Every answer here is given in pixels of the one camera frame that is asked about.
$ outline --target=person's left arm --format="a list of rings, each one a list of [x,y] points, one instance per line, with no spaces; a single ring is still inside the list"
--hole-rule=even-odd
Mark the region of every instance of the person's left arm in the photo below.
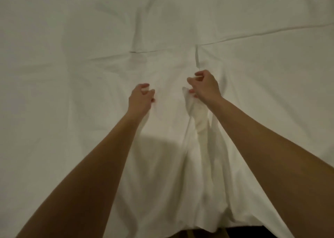
[[[23,237],[102,237],[123,168],[154,90],[139,84],[127,113],[111,132],[64,178],[18,234]]]

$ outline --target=person's right hand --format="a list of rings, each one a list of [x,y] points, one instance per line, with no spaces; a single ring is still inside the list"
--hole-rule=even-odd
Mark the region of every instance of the person's right hand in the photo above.
[[[204,104],[209,105],[221,97],[218,82],[214,76],[208,71],[198,71],[194,78],[188,78],[187,82],[192,86],[190,93],[195,93]]]

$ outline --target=bed sheet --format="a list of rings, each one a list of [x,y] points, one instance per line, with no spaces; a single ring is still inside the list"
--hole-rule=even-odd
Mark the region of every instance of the bed sheet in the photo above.
[[[105,237],[261,224],[291,237],[186,78],[211,70],[228,100],[333,165],[333,1],[0,0],[0,237],[115,125],[138,81],[157,102]]]

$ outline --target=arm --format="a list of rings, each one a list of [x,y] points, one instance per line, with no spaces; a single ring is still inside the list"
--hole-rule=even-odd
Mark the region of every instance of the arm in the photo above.
[[[334,168],[221,97],[209,71],[190,93],[215,114],[295,237],[334,237]]]
[[[22,237],[102,237],[139,123],[154,90],[139,84],[111,132],[64,178],[25,224]]]

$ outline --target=person's right arm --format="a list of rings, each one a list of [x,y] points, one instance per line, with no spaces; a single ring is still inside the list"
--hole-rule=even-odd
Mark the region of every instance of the person's right arm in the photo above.
[[[225,100],[205,70],[190,93],[218,118],[295,237],[334,237],[334,168]]]

